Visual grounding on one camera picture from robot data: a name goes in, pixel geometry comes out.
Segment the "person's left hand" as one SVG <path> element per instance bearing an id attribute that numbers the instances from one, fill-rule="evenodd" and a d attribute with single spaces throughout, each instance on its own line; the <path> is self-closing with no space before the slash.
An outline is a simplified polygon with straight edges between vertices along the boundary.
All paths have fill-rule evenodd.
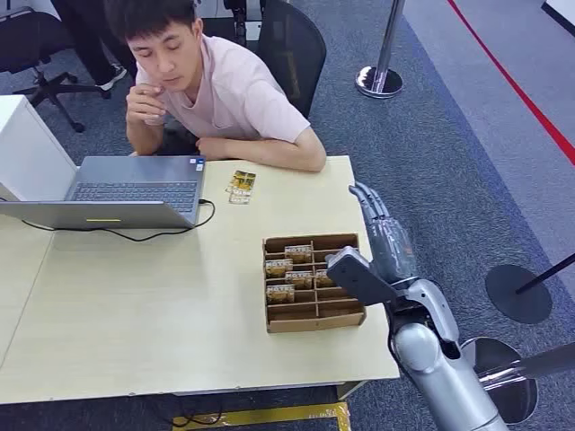
<path id="1" fill-rule="evenodd" d="M 228 141 L 220 137 L 202 137 L 196 142 L 199 154 L 209 161 L 230 159 Z"/>

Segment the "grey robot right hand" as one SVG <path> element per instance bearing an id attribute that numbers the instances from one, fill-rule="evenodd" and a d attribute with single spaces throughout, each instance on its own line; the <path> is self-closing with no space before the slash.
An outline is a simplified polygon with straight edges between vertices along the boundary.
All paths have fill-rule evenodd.
<path id="1" fill-rule="evenodd" d="M 413 247 L 407 230 L 391 216 L 379 194 L 356 181 L 348 191 L 360 205 L 371 247 L 373 264 L 390 285 L 417 277 Z"/>

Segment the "person's right hand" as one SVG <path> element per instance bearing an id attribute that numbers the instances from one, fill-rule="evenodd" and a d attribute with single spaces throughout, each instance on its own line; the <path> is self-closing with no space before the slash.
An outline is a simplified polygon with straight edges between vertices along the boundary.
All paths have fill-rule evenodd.
<path id="1" fill-rule="evenodd" d="M 161 101 L 163 89 L 150 84 L 138 84 L 132 86 L 126 96 L 126 121 L 154 122 L 162 119 L 168 112 Z"/>

